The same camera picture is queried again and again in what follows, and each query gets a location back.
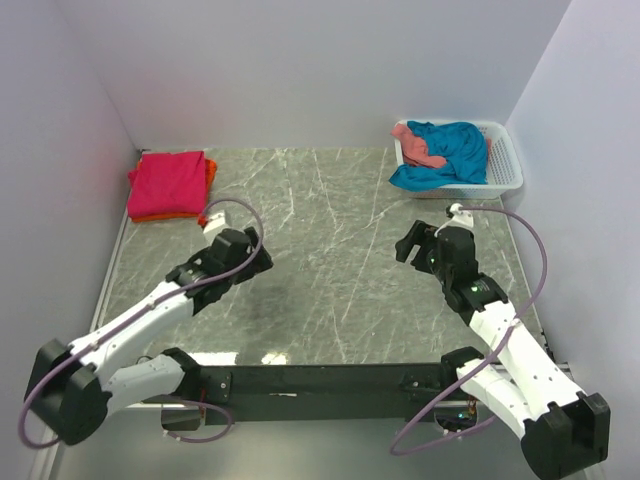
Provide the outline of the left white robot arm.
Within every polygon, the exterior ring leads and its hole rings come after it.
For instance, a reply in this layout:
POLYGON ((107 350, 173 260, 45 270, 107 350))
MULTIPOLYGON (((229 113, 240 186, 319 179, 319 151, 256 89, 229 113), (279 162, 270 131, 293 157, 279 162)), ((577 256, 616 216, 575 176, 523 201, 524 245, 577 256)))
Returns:
POLYGON ((262 226, 224 228, 208 247, 174 267, 145 298, 109 324, 64 344, 53 339, 37 352, 23 411, 77 445, 112 414, 158 396, 200 407, 202 367, 171 348, 133 365, 133 355, 163 330, 218 302, 233 286, 273 266, 262 226))

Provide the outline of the magenta t shirt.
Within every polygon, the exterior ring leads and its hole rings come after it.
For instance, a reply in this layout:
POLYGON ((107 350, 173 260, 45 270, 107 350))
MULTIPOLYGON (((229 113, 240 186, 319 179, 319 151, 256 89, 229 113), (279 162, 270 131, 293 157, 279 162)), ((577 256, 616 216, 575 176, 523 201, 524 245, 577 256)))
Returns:
POLYGON ((200 214, 208 199, 205 159, 203 151, 144 153, 130 186, 129 217, 173 212, 200 214))

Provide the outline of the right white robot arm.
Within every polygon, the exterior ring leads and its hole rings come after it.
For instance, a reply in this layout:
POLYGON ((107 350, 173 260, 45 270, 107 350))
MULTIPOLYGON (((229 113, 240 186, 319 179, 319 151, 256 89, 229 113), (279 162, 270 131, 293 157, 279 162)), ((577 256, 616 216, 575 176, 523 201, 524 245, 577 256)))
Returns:
POLYGON ((608 457, 611 410, 571 380, 521 322, 504 290, 480 272, 471 221, 441 227, 415 222, 395 245, 396 259, 433 275, 447 305, 489 347, 459 349, 441 360, 438 393, 415 426, 446 397, 466 394, 515 434, 540 479, 563 479, 608 457))

